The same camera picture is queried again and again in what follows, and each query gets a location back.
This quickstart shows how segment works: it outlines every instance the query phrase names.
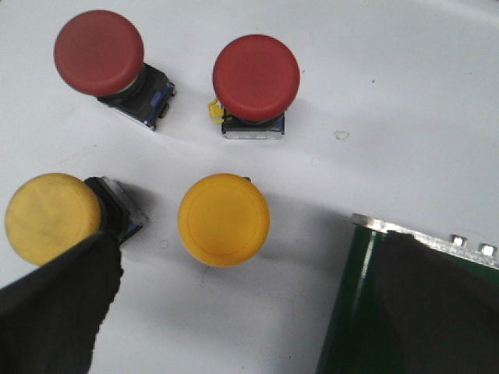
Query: metal edge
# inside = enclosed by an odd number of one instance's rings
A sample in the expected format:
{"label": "metal edge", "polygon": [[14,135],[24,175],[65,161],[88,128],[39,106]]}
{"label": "metal edge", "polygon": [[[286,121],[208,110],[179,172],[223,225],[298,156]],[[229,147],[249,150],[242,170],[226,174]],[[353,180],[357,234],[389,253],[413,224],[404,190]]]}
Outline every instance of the metal edge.
{"label": "metal edge", "polygon": [[479,252],[478,250],[456,245],[451,242],[447,242],[445,240],[424,234],[422,232],[404,228],[402,226],[398,226],[397,224],[392,224],[358,213],[354,213],[352,215],[351,222],[358,226],[369,228],[370,230],[377,231],[383,234],[387,234],[389,231],[396,231],[401,234],[410,234],[418,242],[421,242],[436,251],[447,253],[451,256],[459,257],[461,259],[465,259],[499,270],[499,258],[497,254],[495,254],[494,256],[487,256]]}

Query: green panel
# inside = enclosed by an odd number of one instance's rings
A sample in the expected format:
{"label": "green panel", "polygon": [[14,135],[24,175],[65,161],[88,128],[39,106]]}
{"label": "green panel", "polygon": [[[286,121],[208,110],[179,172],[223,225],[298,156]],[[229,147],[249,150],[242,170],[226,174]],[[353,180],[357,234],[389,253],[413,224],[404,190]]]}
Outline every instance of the green panel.
{"label": "green panel", "polygon": [[[386,234],[356,226],[316,374],[403,374],[394,327],[382,313],[372,263]],[[499,272],[449,256],[499,284]]]}

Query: white table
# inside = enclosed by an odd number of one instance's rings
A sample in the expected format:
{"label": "white table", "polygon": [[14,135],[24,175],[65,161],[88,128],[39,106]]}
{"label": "white table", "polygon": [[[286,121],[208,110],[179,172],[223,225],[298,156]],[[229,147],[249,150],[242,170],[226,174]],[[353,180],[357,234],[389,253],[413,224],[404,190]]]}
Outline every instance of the white table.
{"label": "white table", "polygon": [[[156,132],[55,70],[57,33],[89,9],[132,20],[176,84]],[[312,373],[354,212],[499,244],[498,32],[489,0],[0,2],[0,211],[60,171],[125,183],[151,220],[122,247],[90,372]],[[301,86],[283,139],[228,141],[208,118],[211,70],[254,33],[293,50]],[[272,212],[260,253],[231,269],[198,263],[176,226],[186,190],[217,172],[251,177]],[[32,269],[0,235],[0,284]]]}

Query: yellow push button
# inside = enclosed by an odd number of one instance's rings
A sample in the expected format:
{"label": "yellow push button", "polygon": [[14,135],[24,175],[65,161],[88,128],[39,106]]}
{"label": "yellow push button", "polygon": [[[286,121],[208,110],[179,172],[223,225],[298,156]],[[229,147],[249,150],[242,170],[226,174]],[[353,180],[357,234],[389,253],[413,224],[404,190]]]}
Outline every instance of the yellow push button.
{"label": "yellow push button", "polygon": [[234,266],[258,252],[271,215],[260,190],[248,179],[216,174],[184,196],[179,231],[187,250],[211,266]]}
{"label": "yellow push button", "polygon": [[10,244],[27,261],[43,265],[101,226],[93,191],[71,175],[40,175],[22,185],[5,214]]}

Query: red push button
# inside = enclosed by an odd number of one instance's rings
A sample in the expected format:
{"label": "red push button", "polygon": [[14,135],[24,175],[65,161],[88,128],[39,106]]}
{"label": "red push button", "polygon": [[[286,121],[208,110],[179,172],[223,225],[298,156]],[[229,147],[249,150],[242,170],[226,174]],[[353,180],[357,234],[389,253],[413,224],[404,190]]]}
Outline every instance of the red push button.
{"label": "red push button", "polygon": [[125,17],[92,10],[71,19],[54,48],[61,77],[75,90],[108,96],[126,88],[143,66],[139,32]]}
{"label": "red push button", "polygon": [[265,35],[234,40],[213,69],[215,94],[234,116],[265,121],[285,112],[299,87],[295,56],[280,41]]}

